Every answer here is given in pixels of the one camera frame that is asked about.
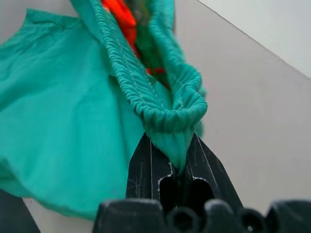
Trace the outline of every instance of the fabric fold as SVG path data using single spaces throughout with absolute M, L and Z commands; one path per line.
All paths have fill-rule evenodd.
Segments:
M 90 17 L 85 16 L 95 16 L 92 28 L 93 24 L 97 25 L 96 34 L 108 51 L 122 92 L 135 114 L 140 117 L 154 145 L 182 172 L 194 128 L 202 126 L 199 123 L 207 110 L 207 103 L 202 91 L 202 78 L 192 66 L 186 64 L 171 31 L 173 1 L 154 0 L 148 6 L 152 13 L 149 31 L 163 59 L 168 82 L 172 87 L 173 103 L 170 108 L 164 107 L 162 93 L 156 91 L 150 82 L 150 75 L 133 54 L 113 16 L 103 8 L 100 1 L 85 0 L 93 10 L 88 13 L 86 11 L 90 7 L 86 9 L 79 4 L 82 0 L 71 1 L 86 22 L 89 22 Z
M 92 220 L 125 197 L 144 129 L 111 74 L 81 19 L 27 10 L 0 46 L 0 189 Z

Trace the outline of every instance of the red fabric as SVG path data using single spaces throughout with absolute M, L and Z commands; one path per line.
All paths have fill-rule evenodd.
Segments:
M 133 49 L 135 55 L 139 58 L 139 54 L 135 46 L 137 37 L 136 21 L 130 9 L 126 6 L 123 0 L 102 0 L 102 4 L 103 7 L 114 16 L 125 39 Z M 146 68 L 146 71 L 149 74 L 152 74 L 152 71 L 149 68 Z M 163 68 L 156 68 L 153 72 L 165 73 L 165 70 Z M 167 83 L 161 83 L 170 90 L 170 86 Z

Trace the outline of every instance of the orange fabric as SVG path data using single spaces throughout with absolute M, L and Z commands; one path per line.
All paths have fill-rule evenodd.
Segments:
M 102 0 L 104 8 L 115 17 L 124 37 L 133 48 L 136 41 L 136 21 L 123 0 Z

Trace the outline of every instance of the stitching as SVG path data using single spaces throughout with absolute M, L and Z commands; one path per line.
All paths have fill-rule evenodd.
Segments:
M 113 22 L 111 21 L 111 19 L 110 19 L 109 16 L 108 16 L 107 18 L 108 18 L 108 24 L 109 24 L 109 27 L 110 27 L 110 26 L 112 25 Z M 128 64 L 127 59 L 126 59 L 126 56 L 125 56 L 125 52 L 124 52 L 123 46 L 121 45 L 121 43 L 120 43 L 120 41 L 119 41 L 119 39 L 118 39 L 118 35 L 116 35 L 115 30 L 112 30 L 112 31 L 113 31 L 113 35 L 114 35 L 114 37 L 115 37 L 115 39 L 116 39 L 116 42 L 117 42 L 117 44 L 118 44 L 119 47 L 120 47 L 120 52 L 121 52 L 121 54 L 122 54 L 122 57 L 123 57 L 124 62 L 125 62 L 125 64 L 126 64 L 126 67 L 127 67 L 128 71 L 129 71 L 129 73 L 130 73 L 130 76 L 131 76 L 132 81 L 133 81 L 133 83 L 134 83 L 135 89 L 138 91 L 139 97 L 141 98 L 141 100 L 147 104 L 147 102 L 144 100 L 144 98 L 143 98 L 143 96 L 142 96 L 142 93 L 140 92 L 139 85 L 137 84 L 137 82 L 136 82 L 135 79 L 134 79 L 133 73 L 132 73 L 132 71 L 131 71 L 131 69 L 130 69 L 130 67 L 129 67 L 129 64 Z M 146 78 L 146 81 L 148 82 L 149 86 L 151 87 L 151 89 L 152 89 L 152 91 L 153 91 L 153 93 L 154 93 L 154 95 L 155 95 L 155 98 L 156 98 L 157 100 L 160 100 L 160 101 L 161 101 L 161 105 L 162 105 L 162 107 L 164 108 L 163 100 L 160 99 L 160 98 L 158 97 L 158 95 L 156 94 L 153 85 L 152 85 L 151 82 L 149 81 L 148 76 L 145 74 L 146 71 L 143 69 L 143 65 L 142 65 L 141 62 L 137 59 L 136 56 L 135 56 L 135 58 L 136 58 L 136 62 L 137 62 L 137 65 L 138 65 L 138 69 L 143 73 L 142 76 L 143 76 L 144 78 Z

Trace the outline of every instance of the teal cloth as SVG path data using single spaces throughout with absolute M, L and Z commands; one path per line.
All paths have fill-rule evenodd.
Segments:
M 154 2 L 150 31 L 173 96 L 149 82 L 98 0 L 72 0 L 82 19 L 27 11 L 0 47 L 1 189 L 94 219 L 101 201 L 124 198 L 144 132 L 183 170 L 207 104 L 170 31 L 171 3 Z

